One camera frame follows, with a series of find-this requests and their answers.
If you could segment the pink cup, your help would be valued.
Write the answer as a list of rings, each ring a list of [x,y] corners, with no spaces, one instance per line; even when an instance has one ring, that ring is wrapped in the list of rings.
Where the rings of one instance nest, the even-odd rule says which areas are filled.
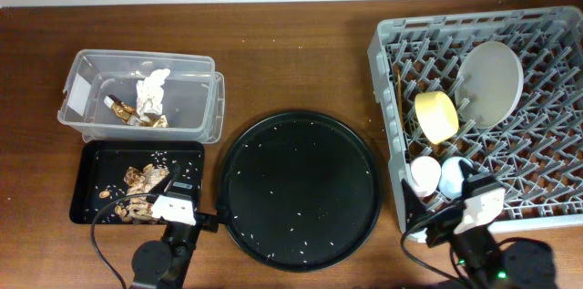
[[[424,198],[432,195],[441,179],[441,165],[430,156],[420,156],[410,164],[410,186],[414,193]]]

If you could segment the blue cup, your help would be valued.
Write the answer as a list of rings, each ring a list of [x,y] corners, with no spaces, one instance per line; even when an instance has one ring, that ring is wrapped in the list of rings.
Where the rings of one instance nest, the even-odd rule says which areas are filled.
[[[441,166],[441,179],[438,189],[450,200],[459,198],[462,194],[462,184],[465,178],[460,163],[472,166],[471,161],[463,157],[448,158]]]

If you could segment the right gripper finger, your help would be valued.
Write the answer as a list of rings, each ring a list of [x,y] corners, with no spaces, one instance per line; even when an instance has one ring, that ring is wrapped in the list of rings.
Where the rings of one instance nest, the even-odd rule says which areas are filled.
[[[406,180],[401,180],[404,195],[405,229],[408,231],[427,216],[427,209]]]
[[[470,160],[461,159],[458,161],[458,166],[463,180],[468,180],[477,174]]]

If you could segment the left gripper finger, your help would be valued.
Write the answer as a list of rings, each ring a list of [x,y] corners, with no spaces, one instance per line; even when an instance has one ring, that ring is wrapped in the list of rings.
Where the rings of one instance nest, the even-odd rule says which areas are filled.
[[[169,174],[159,182],[159,193],[167,192],[169,187],[173,182],[179,177],[180,166],[178,163],[174,165],[174,168],[169,172]]]
[[[195,212],[195,220],[203,231],[217,232],[220,225],[228,225],[230,223],[230,212],[225,195],[220,195],[217,198],[215,210],[214,214]]]

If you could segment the yellow bowl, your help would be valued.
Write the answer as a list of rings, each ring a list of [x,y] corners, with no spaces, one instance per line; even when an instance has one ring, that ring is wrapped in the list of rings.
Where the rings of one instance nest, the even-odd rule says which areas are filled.
[[[414,110],[422,132],[433,144],[452,138],[459,130],[454,103],[442,91],[418,94]]]

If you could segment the food scraps pile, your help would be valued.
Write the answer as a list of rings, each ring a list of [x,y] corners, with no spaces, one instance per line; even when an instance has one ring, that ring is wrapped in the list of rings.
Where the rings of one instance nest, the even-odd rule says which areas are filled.
[[[99,193],[100,199],[113,199],[118,193],[125,193],[127,196],[150,193],[156,185],[169,175],[166,166],[148,164],[142,170],[129,167],[124,175],[124,182],[127,189],[114,191],[113,188],[106,188]],[[101,222],[121,221],[122,223],[134,224],[156,224],[157,218],[152,216],[152,202],[148,202],[147,197],[131,198],[117,202],[113,207],[108,208],[101,216]]]

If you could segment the wooden chopstick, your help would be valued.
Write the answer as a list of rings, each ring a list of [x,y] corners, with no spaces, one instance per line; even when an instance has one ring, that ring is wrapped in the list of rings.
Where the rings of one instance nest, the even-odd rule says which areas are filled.
[[[402,96],[402,80],[401,80],[401,72],[400,69],[397,68],[396,70],[396,75],[397,75],[397,107],[398,107],[398,112],[399,112],[399,119],[400,119],[400,124],[401,124],[401,129],[402,132],[405,132],[404,129],[404,115],[403,115],[403,96]]]
[[[406,133],[412,139],[414,137],[414,133],[417,130],[417,122],[415,118],[410,118],[405,122]]]

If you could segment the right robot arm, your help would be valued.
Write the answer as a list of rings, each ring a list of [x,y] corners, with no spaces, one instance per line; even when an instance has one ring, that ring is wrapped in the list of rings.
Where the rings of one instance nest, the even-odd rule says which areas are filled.
[[[464,158],[451,158],[445,165],[450,170],[442,171],[440,177],[459,178],[459,192],[439,212],[430,212],[418,202],[415,207],[420,213],[400,239],[408,259],[445,278],[433,288],[556,288],[557,269],[549,244],[524,237],[498,242],[489,231],[503,209],[502,184],[475,170]],[[422,261],[406,248],[405,241],[417,232],[425,232],[429,248],[449,244],[453,274]]]

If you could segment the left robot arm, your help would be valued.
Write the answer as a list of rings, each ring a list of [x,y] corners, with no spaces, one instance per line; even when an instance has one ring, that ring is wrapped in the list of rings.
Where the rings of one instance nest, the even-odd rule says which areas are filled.
[[[199,211],[200,180],[176,164],[151,191],[152,216],[166,223],[159,240],[141,244],[132,258],[132,288],[181,288],[202,231],[216,232],[220,217]]]

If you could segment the white napkin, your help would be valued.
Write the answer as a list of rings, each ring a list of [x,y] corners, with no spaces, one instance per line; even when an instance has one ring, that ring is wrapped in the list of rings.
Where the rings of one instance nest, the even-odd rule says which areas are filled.
[[[136,111],[142,118],[150,115],[161,116],[163,111],[162,99],[164,97],[163,85],[171,70],[162,68],[154,70],[149,77],[139,80],[136,84],[137,106]]]

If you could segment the gold foil wrapper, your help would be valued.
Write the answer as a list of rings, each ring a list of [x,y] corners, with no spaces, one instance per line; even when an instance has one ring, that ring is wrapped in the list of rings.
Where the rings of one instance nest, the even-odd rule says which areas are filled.
[[[135,108],[113,95],[106,95],[104,104],[127,125],[152,128],[167,128],[169,126],[165,115],[145,114],[140,116]]]

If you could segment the grey plate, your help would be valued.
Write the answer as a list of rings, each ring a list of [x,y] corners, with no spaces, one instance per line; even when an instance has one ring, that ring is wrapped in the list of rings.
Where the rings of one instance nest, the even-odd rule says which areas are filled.
[[[479,129],[492,128],[505,120],[517,107],[524,85],[523,66],[507,45],[489,41],[475,47],[464,59],[457,73],[462,82],[455,90],[464,121],[473,120]]]

